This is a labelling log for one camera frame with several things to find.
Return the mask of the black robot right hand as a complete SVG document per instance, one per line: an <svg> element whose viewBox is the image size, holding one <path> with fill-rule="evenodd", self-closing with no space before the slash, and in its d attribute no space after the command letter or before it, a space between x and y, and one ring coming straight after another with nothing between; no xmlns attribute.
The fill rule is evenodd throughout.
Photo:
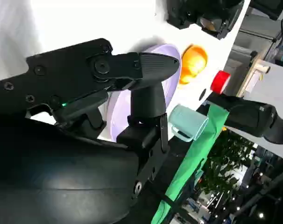
<svg viewBox="0 0 283 224"><path fill-rule="evenodd" d="M0 80L0 224L114 224L168 156L162 82L180 61L106 39Z"/></svg>

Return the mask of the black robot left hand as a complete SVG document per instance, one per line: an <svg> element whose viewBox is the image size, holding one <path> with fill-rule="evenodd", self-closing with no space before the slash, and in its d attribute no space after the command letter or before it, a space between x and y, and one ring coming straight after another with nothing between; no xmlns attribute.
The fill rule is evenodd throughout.
<svg viewBox="0 0 283 224"><path fill-rule="evenodd" d="M168 0L167 22L178 29L196 24L221 40L233 29L243 5L243 0Z"/></svg>

